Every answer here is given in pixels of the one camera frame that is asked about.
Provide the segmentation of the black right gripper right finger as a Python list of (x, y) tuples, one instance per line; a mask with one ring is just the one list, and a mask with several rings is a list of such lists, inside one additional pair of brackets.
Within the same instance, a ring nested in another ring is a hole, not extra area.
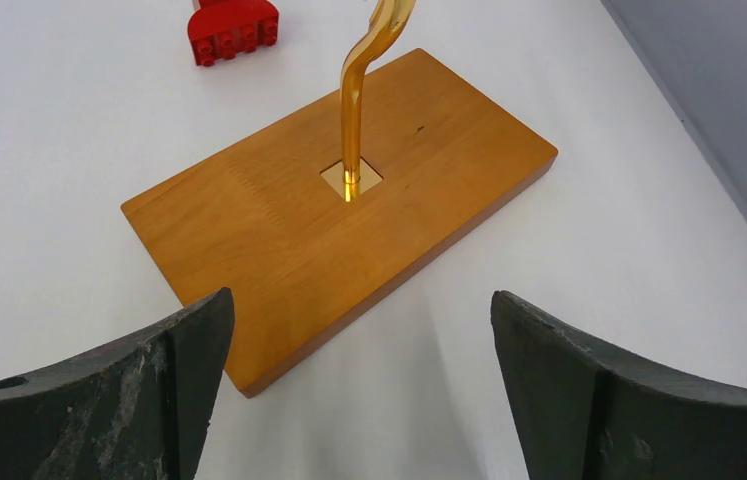
[(496, 354), (533, 479), (747, 479), (747, 388), (651, 361), (507, 291)]

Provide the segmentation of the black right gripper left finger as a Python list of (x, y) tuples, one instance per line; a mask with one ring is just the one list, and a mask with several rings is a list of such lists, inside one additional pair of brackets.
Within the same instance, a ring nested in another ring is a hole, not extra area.
[(191, 479), (234, 328), (222, 288), (131, 334), (0, 380), (0, 479)]

